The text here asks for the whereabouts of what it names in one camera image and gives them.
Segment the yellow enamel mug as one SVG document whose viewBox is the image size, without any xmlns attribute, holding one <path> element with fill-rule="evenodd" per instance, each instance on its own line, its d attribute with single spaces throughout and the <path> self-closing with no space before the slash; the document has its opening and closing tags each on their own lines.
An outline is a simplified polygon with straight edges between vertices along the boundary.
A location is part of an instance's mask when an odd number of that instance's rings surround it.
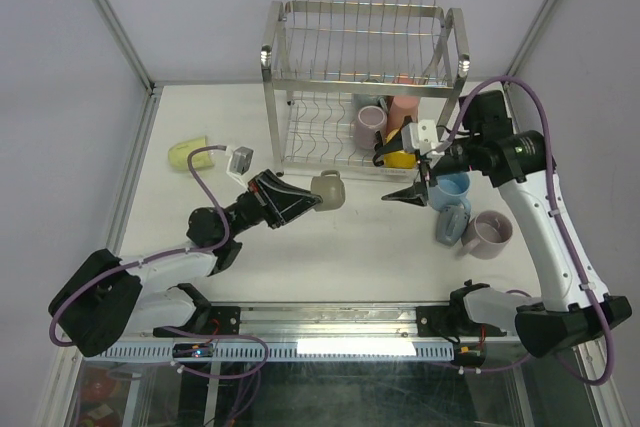
<svg viewBox="0 0 640 427">
<path fill-rule="evenodd" d="M 389 131 L 384 141 L 382 141 L 381 137 L 378 136 L 378 143 L 375 145 L 375 151 L 378 151 L 390 142 L 398 132 L 398 129 Z M 413 169 L 416 166 L 415 156 L 404 151 L 394 151 L 384 155 L 378 155 L 375 153 L 372 158 L 372 162 L 376 167 L 385 166 L 387 168 L 395 169 Z"/>
</svg>

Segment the small grey-green cup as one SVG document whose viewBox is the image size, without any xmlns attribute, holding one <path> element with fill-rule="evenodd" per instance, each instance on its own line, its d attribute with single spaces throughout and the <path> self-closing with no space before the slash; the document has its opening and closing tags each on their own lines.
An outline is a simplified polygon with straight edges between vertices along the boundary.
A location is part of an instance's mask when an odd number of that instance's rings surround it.
<svg viewBox="0 0 640 427">
<path fill-rule="evenodd" d="M 345 185 L 338 170 L 324 170 L 319 175 L 313 176 L 310 191 L 322 199 L 314 206 L 316 212 L 337 210 L 346 201 Z"/>
</svg>

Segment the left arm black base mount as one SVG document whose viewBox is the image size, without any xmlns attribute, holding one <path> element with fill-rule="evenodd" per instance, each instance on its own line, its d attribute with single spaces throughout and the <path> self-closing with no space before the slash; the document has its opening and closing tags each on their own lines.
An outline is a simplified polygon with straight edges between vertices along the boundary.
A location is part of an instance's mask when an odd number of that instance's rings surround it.
<svg viewBox="0 0 640 427">
<path fill-rule="evenodd" d="M 239 306 L 214 304 L 190 283 L 180 283 L 165 294 L 170 299 L 169 312 L 153 329 L 154 337 L 204 338 L 239 333 Z"/>
</svg>

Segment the tall pink cup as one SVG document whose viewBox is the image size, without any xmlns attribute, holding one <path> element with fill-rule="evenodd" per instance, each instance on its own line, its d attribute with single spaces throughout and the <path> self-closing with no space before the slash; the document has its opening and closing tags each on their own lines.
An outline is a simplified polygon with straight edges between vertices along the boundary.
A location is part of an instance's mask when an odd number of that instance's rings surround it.
<svg viewBox="0 0 640 427">
<path fill-rule="evenodd" d="M 406 117 L 416 121 L 419 112 L 420 98 L 416 96 L 396 95 L 388 101 L 386 132 L 402 127 Z"/>
</svg>

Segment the pink mug with handle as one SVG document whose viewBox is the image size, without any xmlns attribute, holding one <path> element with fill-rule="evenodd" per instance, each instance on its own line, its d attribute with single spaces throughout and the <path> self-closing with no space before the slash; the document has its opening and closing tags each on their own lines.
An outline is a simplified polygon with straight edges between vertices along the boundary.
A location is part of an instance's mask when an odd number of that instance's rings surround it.
<svg viewBox="0 0 640 427">
<path fill-rule="evenodd" d="M 409 76 L 397 76 L 392 81 L 393 84 L 413 85 L 414 79 Z"/>
</svg>

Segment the pale yellow-green mug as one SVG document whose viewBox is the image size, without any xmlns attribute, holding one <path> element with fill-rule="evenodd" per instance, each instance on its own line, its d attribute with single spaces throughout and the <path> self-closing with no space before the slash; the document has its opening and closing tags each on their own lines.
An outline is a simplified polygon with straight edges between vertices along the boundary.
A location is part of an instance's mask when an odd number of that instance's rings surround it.
<svg viewBox="0 0 640 427">
<path fill-rule="evenodd" d="M 169 148 L 167 157 L 168 164 L 173 171 L 187 172 L 188 158 L 197 149 L 208 146 L 206 135 L 179 142 Z M 210 169 L 215 166 L 212 151 L 202 151 L 194 154 L 191 158 L 192 167 L 195 170 Z"/>
</svg>

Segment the lilac mug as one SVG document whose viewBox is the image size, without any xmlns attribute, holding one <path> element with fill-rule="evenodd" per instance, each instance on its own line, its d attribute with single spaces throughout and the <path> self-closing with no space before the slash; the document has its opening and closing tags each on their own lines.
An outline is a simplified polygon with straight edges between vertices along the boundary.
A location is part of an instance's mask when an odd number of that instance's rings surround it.
<svg viewBox="0 0 640 427">
<path fill-rule="evenodd" d="M 508 217 L 493 210 L 480 212 L 468 223 L 457 256 L 494 259 L 508 245 L 512 236 L 513 224 Z"/>
<path fill-rule="evenodd" d="M 376 134 L 386 129 L 387 116 L 384 110 L 376 105 L 360 108 L 354 121 L 353 139 L 361 149 L 373 149 Z"/>
</svg>

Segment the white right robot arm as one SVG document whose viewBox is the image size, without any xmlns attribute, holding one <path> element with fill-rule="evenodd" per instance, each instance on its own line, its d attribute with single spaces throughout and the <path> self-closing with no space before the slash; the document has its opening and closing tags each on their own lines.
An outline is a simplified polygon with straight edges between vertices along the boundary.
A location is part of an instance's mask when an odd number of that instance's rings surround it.
<svg viewBox="0 0 640 427">
<path fill-rule="evenodd" d="M 500 292 L 468 281 L 450 295 L 446 325 L 469 334 L 489 324 L 516 334 L 526 351 L 541 358 L 604 339 L 631 314 L 624 296 L 610 294 L 595 272 L 565 209 L 549 138 L 544 131 L 515 132 L 501 92 L 462 98 L 449 138 L 436 143 L 430 121 L 405 119 L 374 156 L 404 151 L 417 161 L 413 185 L 385 195 L 387 201 L 424 206 L 447 175 L 477 171 L 489 178 L 509 207 L 525 240 L 540 297 Z M 464 128 L 463 136 L 457 129 Z"/>
</svg>

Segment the light blue ribbed mug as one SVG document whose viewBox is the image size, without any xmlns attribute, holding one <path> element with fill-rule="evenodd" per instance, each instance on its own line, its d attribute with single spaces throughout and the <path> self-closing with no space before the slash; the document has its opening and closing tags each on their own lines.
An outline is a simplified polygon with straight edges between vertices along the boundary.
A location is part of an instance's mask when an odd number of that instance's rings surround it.
<svg viewBox="0 0 640 427">
<path fill-rule="evenodd" d="M 447 206 L 460 206 L 467 214 L 471 213 L 471 204 L 467 198 L 471 181 L 467 173 L 438 176 L 437 184 L 428 189 L 428 205 L 438 212 Z"/>
</svg>

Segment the blue-grey speckled jug mug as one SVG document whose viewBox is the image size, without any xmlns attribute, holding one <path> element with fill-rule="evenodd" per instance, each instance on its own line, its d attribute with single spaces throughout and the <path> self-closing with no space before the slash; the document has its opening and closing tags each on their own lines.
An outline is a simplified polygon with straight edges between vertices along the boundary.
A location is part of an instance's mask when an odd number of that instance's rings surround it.
<svg viewBox="0 0 640 427">
<path fill-rule="evenodd" d="M 470 220 L 470 213 L 461 205 L 448 205 L 439 213 L 435 238 L 445 245 L 453 246 L 462 237 Z"/>
</svg>

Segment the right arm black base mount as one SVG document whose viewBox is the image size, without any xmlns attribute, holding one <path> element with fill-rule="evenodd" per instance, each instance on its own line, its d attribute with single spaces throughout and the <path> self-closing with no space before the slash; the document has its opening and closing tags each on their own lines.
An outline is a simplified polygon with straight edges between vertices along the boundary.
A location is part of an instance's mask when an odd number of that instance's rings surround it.
<svg viewBox="0 0 640 427">
<path fill-rule="evenodd" d="M 460 337 L 480 337 L 481 328 L 489 337 L 505 337 L 506 332 L 491 324 L 480 324 L 470 319 L 464 306 L 467 294 L 488 288 L 486 283 L 467 280 L 464 285 L 453 290 L 444 304 L 419 305 L 415 308 L 417 335 L 440 337 L 450 343 L 459 344 Z"/>
</svg>

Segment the dark speckled grey mug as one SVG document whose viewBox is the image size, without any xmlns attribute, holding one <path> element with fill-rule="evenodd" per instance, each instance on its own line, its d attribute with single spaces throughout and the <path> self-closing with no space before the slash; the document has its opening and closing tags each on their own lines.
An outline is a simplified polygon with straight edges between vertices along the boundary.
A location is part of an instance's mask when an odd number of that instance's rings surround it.
<svg viewBox="0 0 640 427">
<path fill-rule="evenodd" d="M 351 105 L 359 111 L 366 106 L 378 106 L 384 112 L 388 111 L 386 97 L 382 95 L 369 95 L 353 93 L 351 95 Z"/>
</svg>

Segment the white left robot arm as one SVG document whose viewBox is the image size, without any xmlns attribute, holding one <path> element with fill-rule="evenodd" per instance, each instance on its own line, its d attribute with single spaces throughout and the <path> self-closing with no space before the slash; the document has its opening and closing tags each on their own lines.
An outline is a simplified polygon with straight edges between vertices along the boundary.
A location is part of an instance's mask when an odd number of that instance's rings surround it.
<svg viewBox="0 0 640 427">
<path fill-rule="evenodd" d="M 212 332 L 212 307 L 195 281 L 233 264 L 243 247 L 236 239 L 241 233 L 261 223 L 280 228 L 318 209 L 326 198 L 318 186 L 301 189 L 265 170 L 231 205 L 214 202 L 195 209 L 188 219 L 187 246 L 130 262 L 106 248 L 91 253 L 49 305 L 52 342 L 93 357 L 138 332 Z"/>
</svg>

